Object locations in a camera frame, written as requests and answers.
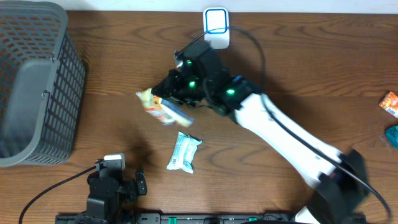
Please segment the yellow snack bag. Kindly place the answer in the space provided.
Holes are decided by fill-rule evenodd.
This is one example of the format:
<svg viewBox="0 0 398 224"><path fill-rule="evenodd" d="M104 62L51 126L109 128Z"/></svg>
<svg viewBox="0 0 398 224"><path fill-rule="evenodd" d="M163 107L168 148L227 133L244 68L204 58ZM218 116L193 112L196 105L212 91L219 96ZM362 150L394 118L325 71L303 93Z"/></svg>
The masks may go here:
<svg viewBox="0 0 398 224"><path fill-rule="evenodd" d="M157 95L152 94L152 89L136 93L144 110L157 118L164 126L179 124L185 128L193 124L194 119L184 113L178 106Z"/></svg>

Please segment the light blue wipes pack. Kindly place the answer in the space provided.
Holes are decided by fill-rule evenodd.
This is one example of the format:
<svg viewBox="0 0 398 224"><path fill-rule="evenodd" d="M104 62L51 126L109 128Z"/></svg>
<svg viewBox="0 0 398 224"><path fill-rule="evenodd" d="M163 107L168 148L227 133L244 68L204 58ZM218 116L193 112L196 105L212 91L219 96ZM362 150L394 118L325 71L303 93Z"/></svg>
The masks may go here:
<svg viewBox="0 0 398 224"><path fill-rule="evenodd" d="M202 142L202 140L191 135L179 132L172 157L167 165L167 170L183 170L192 174L194 172L192 161L198 146Z"/></svg>

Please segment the orange Kleenex tissue pack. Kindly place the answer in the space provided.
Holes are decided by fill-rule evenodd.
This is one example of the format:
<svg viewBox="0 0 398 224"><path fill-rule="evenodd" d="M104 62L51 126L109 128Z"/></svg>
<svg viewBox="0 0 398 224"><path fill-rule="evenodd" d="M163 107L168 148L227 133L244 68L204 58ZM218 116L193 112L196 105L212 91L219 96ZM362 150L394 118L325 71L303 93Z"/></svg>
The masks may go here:
<svg viewBox="0 0 398 224"><path fill-rule="evenodd" d="M398 104L398 97L396 94L394 94L393 92L389 92L388 94L385 95L385 97L382 99L382 101L380 102L379 106L384 109L385 111L387 111L388 113L390 113L391 115L393 115L395 118L398 117L397 114L397 104Z"/></svg>

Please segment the blue mouthwash bottle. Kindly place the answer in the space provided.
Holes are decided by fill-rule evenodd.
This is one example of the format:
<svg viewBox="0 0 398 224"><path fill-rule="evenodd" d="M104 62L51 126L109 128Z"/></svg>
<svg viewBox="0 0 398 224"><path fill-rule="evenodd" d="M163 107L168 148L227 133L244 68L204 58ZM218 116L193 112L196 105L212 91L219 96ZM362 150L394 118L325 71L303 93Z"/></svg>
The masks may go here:
<svg viewBox="0 0 398 224"><path fill-rule="evenodd" d="M391 143L392 146L394 146L396 149L398 149L398 128L397 126L392 126L385 130L385 135L387 140Z"/></svg>

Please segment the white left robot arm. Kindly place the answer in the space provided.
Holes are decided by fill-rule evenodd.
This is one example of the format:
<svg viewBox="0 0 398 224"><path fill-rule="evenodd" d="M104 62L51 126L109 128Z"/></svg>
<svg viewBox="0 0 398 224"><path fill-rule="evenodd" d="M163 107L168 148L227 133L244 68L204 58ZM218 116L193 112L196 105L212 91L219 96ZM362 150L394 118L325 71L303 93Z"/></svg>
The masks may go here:
<svg viewBox="0 0 398 224"><path fill-rule="evenodd" d="M143 168L136 170L135 178L123 179L121 168L104 168L88 178L90 193L86 210L75 217L75 224L135 223L134 212L123 209L138 197L147 194Z"/></svg>

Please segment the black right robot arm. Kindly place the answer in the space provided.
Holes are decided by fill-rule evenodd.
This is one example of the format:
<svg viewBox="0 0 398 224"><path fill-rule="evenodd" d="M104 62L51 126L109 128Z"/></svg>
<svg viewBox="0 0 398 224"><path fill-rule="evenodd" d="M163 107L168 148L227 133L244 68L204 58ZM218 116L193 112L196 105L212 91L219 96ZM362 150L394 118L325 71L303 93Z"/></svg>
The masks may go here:
<svg viewBox="0 0 398 224"><path fill-rule="evenodd" d="M210 44L197 42L175 53L177 68L152 94L180 105L206 100L222 116L250 130L283 156L314 189L294 217L299 223L353 223L354 210L368 196L364 159L343 154L283 114L267 95L242 76L232 77Z"/></svg>

